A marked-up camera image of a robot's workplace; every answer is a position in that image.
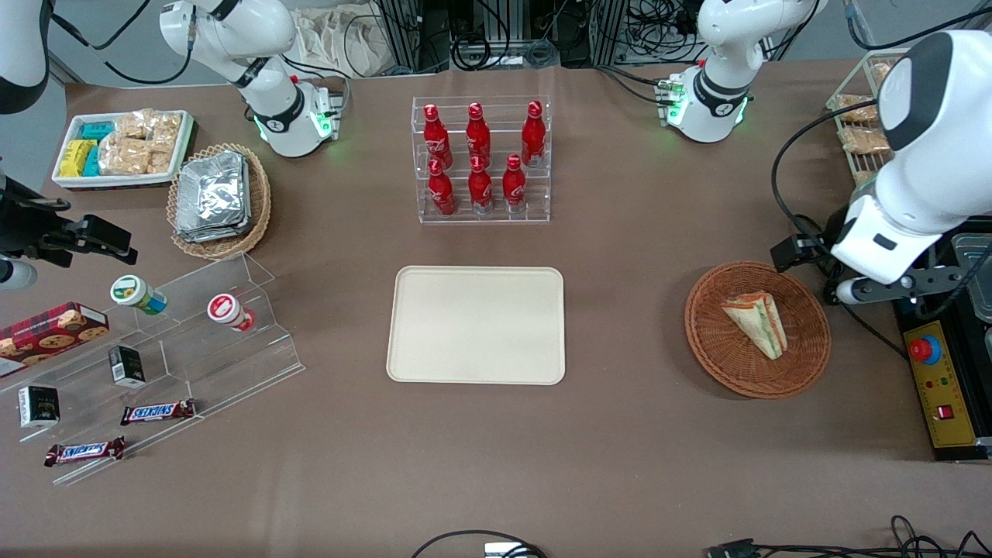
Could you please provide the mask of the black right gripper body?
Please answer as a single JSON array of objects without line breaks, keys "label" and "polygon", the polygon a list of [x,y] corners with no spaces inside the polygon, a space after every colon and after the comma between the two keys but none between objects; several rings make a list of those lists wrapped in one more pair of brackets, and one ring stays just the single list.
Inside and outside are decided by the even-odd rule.
[{"label": "black right gripper body", "polygon": [[15,180],[3,180],[1,194],[2,255],[38,259],[38,240],[63,230],[68,220],[59,213],[71,208],[70,202],[45,198]]}]

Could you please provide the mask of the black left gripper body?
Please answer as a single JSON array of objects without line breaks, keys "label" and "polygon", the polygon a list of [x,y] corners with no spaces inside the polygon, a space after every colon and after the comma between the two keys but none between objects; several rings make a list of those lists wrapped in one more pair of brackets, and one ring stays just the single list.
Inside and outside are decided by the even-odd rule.
[{"label": "black left gripper body", "polygon": [[839,241],[839,236],[841,229],[846,223],[846,213],[848,211],[848,206],[840,206],[834,211],[828,219],[825,220],[825,225],[820,226],[814,219],[808,218],[808,225],[813,229],[816,234],[818,234],[819,240],[826,246],[826,250],[821,250],[821,248],[815,247],[815,258],[812,259],[811,264],[815,265],[816,268],[821,272],[846,272],[847,266],[844,265],[839,259],[835,257],[830,257],[829,250],[834,244]]}]

